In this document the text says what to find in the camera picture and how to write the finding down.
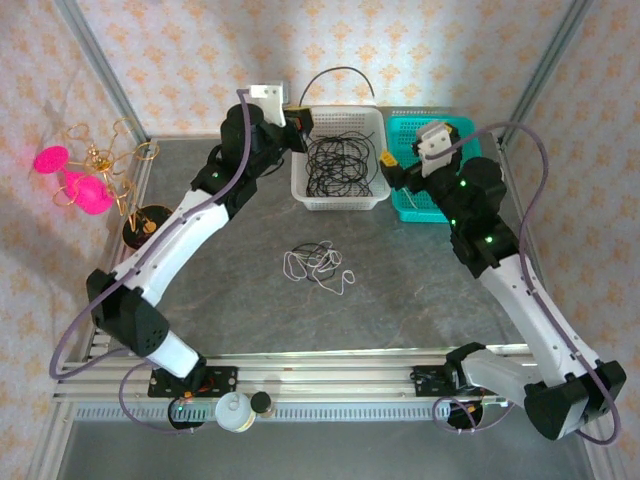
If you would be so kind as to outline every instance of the small jar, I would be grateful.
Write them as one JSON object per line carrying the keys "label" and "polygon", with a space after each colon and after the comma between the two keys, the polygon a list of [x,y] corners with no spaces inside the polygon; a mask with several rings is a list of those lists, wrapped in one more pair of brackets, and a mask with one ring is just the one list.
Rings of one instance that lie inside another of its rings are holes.
{"label": "small jar", "polygon": [[267,392],[258,392],[251,397],[251,410],[262,418],[272,417],[276,413],[276,408]]}
{"label": "small jar", "polygon": [[225,430],[244,432],[256,419],[249,399],[243,393],[230,392],[223,395],[216,405],[216,420]]}

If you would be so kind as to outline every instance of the white bottle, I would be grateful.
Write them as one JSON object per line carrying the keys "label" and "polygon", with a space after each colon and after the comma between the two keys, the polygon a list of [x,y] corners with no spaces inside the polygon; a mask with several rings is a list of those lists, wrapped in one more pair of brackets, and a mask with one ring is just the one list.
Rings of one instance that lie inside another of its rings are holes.
{"label": "white bottle", "polygon": [[216,405],[216,421],[230,432],[244,432],[256,420],[249,398],[243,393],[229,392]]}

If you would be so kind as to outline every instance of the teal plastic basket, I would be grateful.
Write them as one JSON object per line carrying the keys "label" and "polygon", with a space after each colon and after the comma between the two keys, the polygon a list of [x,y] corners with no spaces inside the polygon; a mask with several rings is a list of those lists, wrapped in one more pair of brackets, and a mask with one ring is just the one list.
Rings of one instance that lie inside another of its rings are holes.
{"label": "teal plastic basket", "polygon": [[[398,115],[389,117],[387,121],[389,151],[403,168],[410,167],[418,161],[418,157],[413,154],[411,149],[411,144],[416,141],[416,131],[434,120],[450,123],[458,129],[460,137],[471,135],[476,129],[473,122],[466,117],[453,117],[450,115]],[[477,138],[462,147],[462,163],[470,158],[480,156],[482,156],[482,149]],[[411,204],[408,195],[418,208]],[[447,223],[445,216],[431,201],[426,192],[413,195],[406,190],[394,190],[391,192],[391,201],[402,222]]]}

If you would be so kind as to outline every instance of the pink decoration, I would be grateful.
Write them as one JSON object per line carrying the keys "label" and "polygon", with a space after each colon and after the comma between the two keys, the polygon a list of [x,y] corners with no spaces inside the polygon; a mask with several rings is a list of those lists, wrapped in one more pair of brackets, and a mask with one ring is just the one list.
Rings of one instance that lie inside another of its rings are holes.
{"label": "pink decoration", "polygon": [[68,161],[69,151],[62,146],[54,146],[40,152],[33,168],[42,174],[62,172],[65,195],[89,215],[99,215],[109,210],[114,199],[109,195],[106,185],[91,175],[67,170],[64,166]]}

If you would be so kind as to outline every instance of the black bottle cap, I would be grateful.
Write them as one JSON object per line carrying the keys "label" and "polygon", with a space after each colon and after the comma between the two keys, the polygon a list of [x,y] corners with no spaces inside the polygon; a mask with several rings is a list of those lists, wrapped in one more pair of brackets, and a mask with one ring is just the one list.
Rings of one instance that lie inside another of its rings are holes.
{"label": "black bottle cap", "polygon": [[271,408],[271,397],[267,392],[258,392],[251,397],[251,409],[256,413],[268,412]]}

